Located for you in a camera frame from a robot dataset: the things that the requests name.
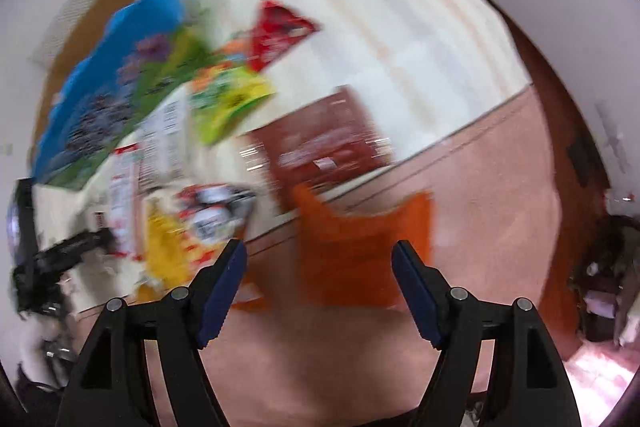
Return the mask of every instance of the floor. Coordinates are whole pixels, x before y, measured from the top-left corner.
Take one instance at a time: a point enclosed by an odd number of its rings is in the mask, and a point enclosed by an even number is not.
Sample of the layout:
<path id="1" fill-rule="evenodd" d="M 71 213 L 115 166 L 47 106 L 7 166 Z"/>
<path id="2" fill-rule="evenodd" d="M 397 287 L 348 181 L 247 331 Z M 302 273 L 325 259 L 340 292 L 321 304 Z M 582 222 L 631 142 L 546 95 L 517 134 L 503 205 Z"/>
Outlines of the floor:
<path id="1" fill-rule="evenodd" d="M 554 150 L 562 221 L 538 310 L 562 359 L 568 360 L 582 343 L 575 334 L 578 325 L 577 301 L 566 282 L 596 236 L 598 221 L 604 215 L 604 190 L 608 182 L 604 168 L 597 164 L 591 166 L 592 172 L 586 187 L 580 186 L 566 149 L 577 136 L 589 136 L 586 124 L 545 57 L 508 16 L 504 13 L 502 16 L 507 21 L 538 91 Z"/>

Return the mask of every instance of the gray stripe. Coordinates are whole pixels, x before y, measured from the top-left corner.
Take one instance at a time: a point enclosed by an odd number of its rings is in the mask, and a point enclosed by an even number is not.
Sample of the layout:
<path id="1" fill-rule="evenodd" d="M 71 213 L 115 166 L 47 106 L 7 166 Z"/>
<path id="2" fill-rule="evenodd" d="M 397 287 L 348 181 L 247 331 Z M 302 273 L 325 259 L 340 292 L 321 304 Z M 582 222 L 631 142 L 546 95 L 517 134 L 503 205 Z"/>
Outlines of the gray stripe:
<path id="1" fill-rule="evenodd" d="M 481 100 L 484 98 L 474 82 L 471 82 L 469 71 L 457 60 L 452 49 L 442 42 L 433 27 L 417 16 L 407 0 L 384 0 L 386 7 L 394 13 L 403 24 L 414 33 L 417 39 L 428 38 L 433 45 L 433 59 L 441 71 L 450 71 L 445 75 L 450 78 L 457 92 L 465 100 L 468 110 L 476 114 L 481 110 Z"/>
<path id="2" fill-rule="evenodd" d="M 343 74 L 344 78 L 348 78 L 360 71 L 346 53 L 344 47 L 340 46 L 335 39 L 328 38 L 320 33 L 312 36 L 308 44 L 329 78 L 336 76 L 338 73 Z"/>

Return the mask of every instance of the black device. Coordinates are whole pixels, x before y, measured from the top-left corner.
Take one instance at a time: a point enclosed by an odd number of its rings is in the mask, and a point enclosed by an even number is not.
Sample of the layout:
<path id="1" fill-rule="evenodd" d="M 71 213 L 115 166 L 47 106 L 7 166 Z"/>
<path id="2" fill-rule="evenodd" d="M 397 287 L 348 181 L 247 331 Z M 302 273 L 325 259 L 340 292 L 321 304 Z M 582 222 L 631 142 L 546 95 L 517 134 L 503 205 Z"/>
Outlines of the black device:
<path id="1" fill-rule="evenodd" d="M 191 285 L 161 301 L 127 306 L 111 299 L 100 313 L 66 388 L 58 427 L 158 427 L 144 340 L 158 341 L 162 373 L 179 427 L 226 427 L 198 350 L 218 336 L 246 267 L 233 239 Z M 451 288 L 411 244 L 398 242 L 392 269 L 421 336 L 441 351 L 411 426 L 459 427 L 483 340 L 495 339 L 484 427 L 579 427 L 562 361 L 533 304 L 479 301 Z"/>
<path id="2" fill-rule="evenodd" d="M 7 213 L 7 236 L 14 256 L 12 283 L 18 312 L 66 315 L 65 299 L 58 286 L 62 274 L 82 262 L 82 254 L 94 248 L 113 250 L 110 229 L 84 230 L 47 250 L 38 248 L 33 207 L 33 179 L 18 180 Z"/>

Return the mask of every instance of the brown cardboard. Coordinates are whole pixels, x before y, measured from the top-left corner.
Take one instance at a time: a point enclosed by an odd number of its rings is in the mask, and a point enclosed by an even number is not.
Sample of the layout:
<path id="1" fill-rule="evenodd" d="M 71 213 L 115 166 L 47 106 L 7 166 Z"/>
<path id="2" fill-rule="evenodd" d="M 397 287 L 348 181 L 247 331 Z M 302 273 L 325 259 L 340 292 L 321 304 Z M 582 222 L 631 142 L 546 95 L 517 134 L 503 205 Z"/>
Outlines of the brown cardboard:
<path id="1" fill-rule="evenodd" d="M 29 153 L 31 163 L 34 160 L 36 145 L 47 127 L 49 111 L 56 93 L 62 89 L 66 78 L 76 64 L 86 58 L 96 47 L 111 16 L 133 1 L 135 0 L 95 0 L 69 34 L 62 51 L 53 61 L 42 89 L 40 109 L 36 117 Z"/>

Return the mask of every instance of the red snack bag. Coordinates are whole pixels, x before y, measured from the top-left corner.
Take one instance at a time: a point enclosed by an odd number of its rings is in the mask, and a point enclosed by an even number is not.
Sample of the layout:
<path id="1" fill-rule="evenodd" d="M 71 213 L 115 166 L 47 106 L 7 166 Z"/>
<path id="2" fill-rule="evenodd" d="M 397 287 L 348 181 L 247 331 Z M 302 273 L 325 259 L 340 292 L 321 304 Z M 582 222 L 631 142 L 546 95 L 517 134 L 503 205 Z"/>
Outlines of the red snack bag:
<path id="1" fill-rule="evenodd" d="M 391 160 L 388 139 L 379 137 L 346 86 L 245 136 L 247 170 L 274 187 L 283 212 L 295 208 L 291 191 L 298 184 L 329 190 Z"/>
<path id="2" fill-rule="evenodd" d="M 252 70 L 261 71 L 290 47 L 319 29 L 318 24 L 296 15 L 276 0 L 261 1 L 258 22 L 249 34 L 249 65 Z"/>

